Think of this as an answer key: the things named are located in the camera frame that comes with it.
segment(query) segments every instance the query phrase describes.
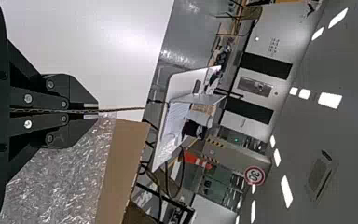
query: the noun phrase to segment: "speed limit sign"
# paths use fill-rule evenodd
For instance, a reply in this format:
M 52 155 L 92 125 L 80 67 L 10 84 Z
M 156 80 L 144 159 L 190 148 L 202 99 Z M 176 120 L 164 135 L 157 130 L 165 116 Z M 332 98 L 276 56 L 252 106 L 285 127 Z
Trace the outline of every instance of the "speed limit sign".
M 245 171 L 245 181 L 249 185 L 262 185 L 266 180 L 266 173 L 257 166 L 251 166 Z

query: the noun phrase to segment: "screw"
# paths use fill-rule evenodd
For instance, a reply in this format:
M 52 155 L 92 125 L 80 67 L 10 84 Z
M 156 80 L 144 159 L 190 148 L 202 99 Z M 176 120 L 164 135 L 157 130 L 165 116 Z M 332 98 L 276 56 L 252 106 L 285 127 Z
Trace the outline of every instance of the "screw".
M 25 94 L 24 95 L 24 101 L 25 101 L 25 103 L 30 104 L 33 101 L 32 95 L 31 94 Z
M 7 72 L 0 71 L 0 79 L 7 80 L 7 78 L 8 78 Z
M 53 140 L 54 140 L 54 136 L 53 136 L 52 134 L 49 134 L 49 135 L 46 137 L 46 141 L 47 141 L 48 143 L 52 143 Z
M 24 122 L 24 128 L 30 129 L 31 127 L 32 127 L 32 122 L 27 119 L 27 120 Z
M 54 88 L 54 82 L 53 81 L 48 81 L 48 87 L 50 88 L 50 89 L 53 89 Z
M 1 143 L 0 144 L 0 152 L 6 152 L 7 151 L 7 144 Z
M 62 117 L 61 117 L 61 121 L 62 121 L 62 122 L 66 122 L 67 120 L 68 120 L 68 118 L 67 118 L 66 116 L 62 116 Z

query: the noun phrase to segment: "wire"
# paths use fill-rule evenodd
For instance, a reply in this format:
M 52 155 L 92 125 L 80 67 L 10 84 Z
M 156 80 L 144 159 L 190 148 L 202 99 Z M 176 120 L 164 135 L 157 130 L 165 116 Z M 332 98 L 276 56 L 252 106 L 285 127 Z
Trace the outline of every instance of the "wire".
M 185 179 L 185 149 L 182 147 L 182 146 L 179 146 L 181 149 L 182 149 L 182 152 L 181 152 L 181 156 L 182 156 L 182 176 L 181 176 L 181 179 L 180 179 L 180 184 L 179 184 L 179 190 L 176 191 L 176 193 L 172 196 L 171 193 L 170 193 L 170 188 L 168 186 L 168 183 L 169 183 L 169 179 L 170 177 L 168 176 L 168 162 L 166 161 L 165 162 L 165 188 L 167 190 L 167 195 L 168 197 L 170 197 L 171 199 L 176 199 L 177 196 L 179 195 L 179 193 L 182 191 L 182 187 L 183 187 L 183 182 L 184 182 L 184 179 Z
M 146 172 L 149 174 L 149 176 L 151 176 L 153 179 L 152 181 L 154 183 L 156 183 L 157 185 L 157 191 L 158 191 L 158 198 L 159 198 L 159 202 L 158 202 L 158 223 L 161 221 L 161 217 L 162 217 L 162 196 L 161 196 L 161 185 L 158 181 L 158 178 L 156 177 L 155 174 L 153 174 L 152 172 L 150 172 L 150 170 L 146 167 L 145 168 Z

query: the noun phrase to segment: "table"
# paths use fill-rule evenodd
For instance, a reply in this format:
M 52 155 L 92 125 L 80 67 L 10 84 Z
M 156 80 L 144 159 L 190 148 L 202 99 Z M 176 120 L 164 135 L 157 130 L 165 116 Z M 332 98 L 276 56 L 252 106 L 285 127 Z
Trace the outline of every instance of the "table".
M 161 123 L 158 126 L 158 139 L 155 147 L 155 156 L 153 159 L 152 172 L 156 171 L 161 164 L 167 161 L 172 153 L 182 144 L 183 141 L 178 141 L 172 143 L 170 147 L 163 147 L 163 144 L 167 144 L 163 138 L 164 131 L 170 126 L 166 125 L 167 116 L 169 115 L 168 102 L 172 99 L 179 98 L 180 96 L 184 96 L 193 92 L 195 83 L 197 80 L 204 83 L 205 78 L 208 74 L 212 74 L 216 71 L 220 70 L 220 66 L 210 67 L 210 68 L 202 68 L 198 70 L 187 71 L 183 73 L 174 74 L 168 84 L 166 97 L 164 102 L 166 102 L 163 106 L 163 111 L 161 113 Z M 176 107 L 174 109 L 183 110 L 181 113 L 186 113 L 185 105 L 180 105 L 181 103 L 176 103 Z M 172 126 L 173 128 L 182 130 L 184 123 L 182 121 L 175 122 Z

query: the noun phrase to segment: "foil-wrapped block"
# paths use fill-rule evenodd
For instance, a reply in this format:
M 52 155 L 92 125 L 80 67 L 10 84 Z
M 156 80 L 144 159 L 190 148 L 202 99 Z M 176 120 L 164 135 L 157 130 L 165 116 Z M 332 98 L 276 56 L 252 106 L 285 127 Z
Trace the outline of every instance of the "foil-wrapped block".
M 0 224 L 93 224 L 116 113 L 71 148 L 40 149 L 7 184 Z

